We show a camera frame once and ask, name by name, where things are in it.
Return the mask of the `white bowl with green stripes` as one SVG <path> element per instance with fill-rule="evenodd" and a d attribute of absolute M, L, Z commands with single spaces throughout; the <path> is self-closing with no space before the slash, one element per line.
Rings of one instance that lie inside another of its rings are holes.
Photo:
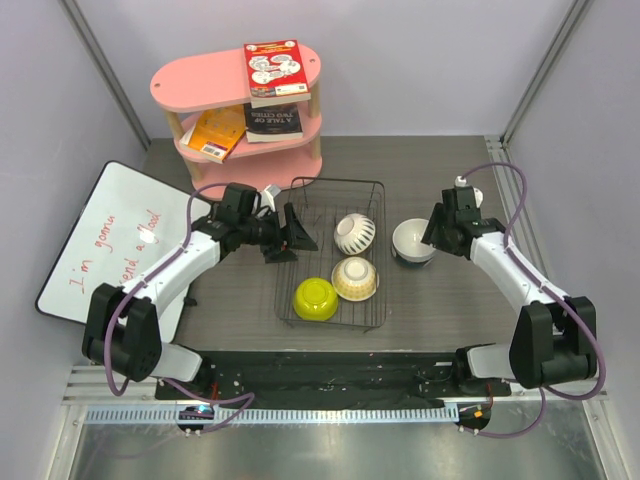
<path fill-rule="evenodd" d="M 333 236 L 337 248 L 343 254 L 359 255 L 373 244 L 376 226 L 366 215 L 350 213 L 338 222 Z"/>

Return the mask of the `teal and white bowl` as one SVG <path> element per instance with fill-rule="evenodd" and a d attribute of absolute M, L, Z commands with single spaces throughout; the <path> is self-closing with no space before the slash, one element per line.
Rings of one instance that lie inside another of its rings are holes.
<path fill-rule="evenodd" d="M 422 242 L 428 221 L 423 218 L 404 220 L 392 233 L 391 253 L 401 265 L 411 268 L 424 267 L 436 255 L 436 250 Z"/>

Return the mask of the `white bowl with yellow pattern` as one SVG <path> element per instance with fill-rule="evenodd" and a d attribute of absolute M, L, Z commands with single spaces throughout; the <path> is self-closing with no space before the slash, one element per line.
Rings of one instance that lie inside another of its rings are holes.
<path fill-rule="evenodd" d="M 376 293 L 379 277 L 371 262 L 362 257 L 351 256 L 334 266 L 331 283 L 342 299 L 361 302 Z"/>

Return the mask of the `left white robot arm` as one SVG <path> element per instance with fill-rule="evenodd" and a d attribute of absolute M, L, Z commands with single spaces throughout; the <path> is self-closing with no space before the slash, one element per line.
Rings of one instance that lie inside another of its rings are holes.
<path fill-rule="evenodd" d="M 99 285 L 89 302 L 82 354 L 103 365 L 107 376 L 134 382 L 169 378 L 190 398 L 205 397 L 213 385 L 209 363 L 192 349 L 162 340 L 160 318 L 195 279 L 243 245 L 259 247 L 268 263 L 316 250 L 293 205 L 276 207 L 278 193 L 274 185 L 262 191 L 226 185 L 221 200 L 206 215 L 187 219 L 185 238 L 152 267 L 121 286 Z"/>

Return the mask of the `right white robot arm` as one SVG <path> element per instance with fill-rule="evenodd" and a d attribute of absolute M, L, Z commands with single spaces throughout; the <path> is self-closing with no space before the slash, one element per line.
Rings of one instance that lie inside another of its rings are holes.
<path fill-rule="evenodd" d="M 457 391 L 475 394 L 488 378 L 511 379 L 525 388 L 537 388 L 596 375 L 593 303 L 586 297 L 571 297 L 548 282 L 508 240 L 501 222 L 482 216 L 472 187 L 442 191 L 422 242 L 464 257 L 484 271 L 517 314 L 509 344 L 457 351 L 463 362 L 451 371 Z"/>

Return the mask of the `black wire dish rack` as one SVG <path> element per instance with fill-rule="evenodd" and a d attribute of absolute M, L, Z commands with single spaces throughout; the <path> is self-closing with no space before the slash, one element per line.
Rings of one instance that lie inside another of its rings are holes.
<path fill-rule="evenodd" d="M 346 258 L 334 241 L 334 231 L 348 214 L 358 213 L 370 219 L 375 228 L 372 245 L 362 253 L 377 270 L 376 293 L 361 302 L 341 299 L 330 324 L 364 331 L 382 326 L 386 320 L 387 229 L 384 185 L 374 180 L 296 177 L 287 201 L 293 204 L 297 218 L 316 242 L 315 252 L 299 251 L 298 260 L 278 266 L 275 284 L 275 313 L 293 325 L 302 319 L 293 307 L 294 293 L 303 280 L 322 277 L 328 280 L 337 263 Z"/>

